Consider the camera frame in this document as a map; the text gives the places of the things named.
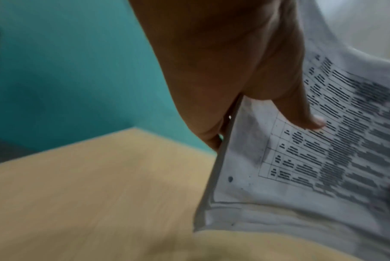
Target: turquoise wall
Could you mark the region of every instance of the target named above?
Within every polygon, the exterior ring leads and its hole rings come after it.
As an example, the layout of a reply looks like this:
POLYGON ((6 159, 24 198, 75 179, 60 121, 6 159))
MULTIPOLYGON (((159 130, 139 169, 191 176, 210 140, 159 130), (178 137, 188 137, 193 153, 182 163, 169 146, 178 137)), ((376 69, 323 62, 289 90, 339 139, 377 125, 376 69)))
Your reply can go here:
POLYGON ((0 138, 46 150, 131 126, 185 126, 127 2, 0 0, 0 138))

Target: open book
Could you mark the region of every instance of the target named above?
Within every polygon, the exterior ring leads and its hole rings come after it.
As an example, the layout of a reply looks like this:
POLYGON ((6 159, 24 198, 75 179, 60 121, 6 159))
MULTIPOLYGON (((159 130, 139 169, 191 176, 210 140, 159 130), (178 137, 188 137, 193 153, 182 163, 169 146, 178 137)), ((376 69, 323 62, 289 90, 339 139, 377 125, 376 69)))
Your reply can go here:
POLYGON ((319 131, 242 98, 195 215, 195 231, 279 232, 390 260, 390 62, 341 43, 299 0, 304 84, 319 131))

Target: paper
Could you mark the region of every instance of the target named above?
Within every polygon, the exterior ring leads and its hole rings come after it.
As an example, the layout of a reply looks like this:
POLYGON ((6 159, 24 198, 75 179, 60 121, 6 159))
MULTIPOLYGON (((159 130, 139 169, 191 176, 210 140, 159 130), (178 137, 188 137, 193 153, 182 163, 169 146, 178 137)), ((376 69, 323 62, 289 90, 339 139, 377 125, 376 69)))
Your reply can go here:
POLYGON ((300 0, 304 84, 319 131, 243 98, 195 230, 287 233, 367 261, 390 260, 390 62, 358 52, 300 0))

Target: wooden table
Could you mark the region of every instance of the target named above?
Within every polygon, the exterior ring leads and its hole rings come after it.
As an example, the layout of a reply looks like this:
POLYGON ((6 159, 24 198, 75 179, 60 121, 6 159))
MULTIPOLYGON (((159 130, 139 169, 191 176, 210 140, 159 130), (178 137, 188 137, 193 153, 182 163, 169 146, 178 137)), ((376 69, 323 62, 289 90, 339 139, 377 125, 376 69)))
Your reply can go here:
POLYGON ((0 261, 350 259, 275 234, 192 235, 213 162, 129 129, 0 164, 0 261))

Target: skin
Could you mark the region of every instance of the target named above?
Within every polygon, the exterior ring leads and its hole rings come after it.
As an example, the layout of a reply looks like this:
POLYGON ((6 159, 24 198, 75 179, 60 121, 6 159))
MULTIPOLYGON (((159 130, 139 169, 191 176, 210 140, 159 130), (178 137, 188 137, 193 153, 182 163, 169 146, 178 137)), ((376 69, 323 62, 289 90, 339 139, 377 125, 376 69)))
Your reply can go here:
POLYGON ((293 124, 309 111, 294 0, 130 0, 189 129, 218 150, 240 95, 272 100, 293 124))

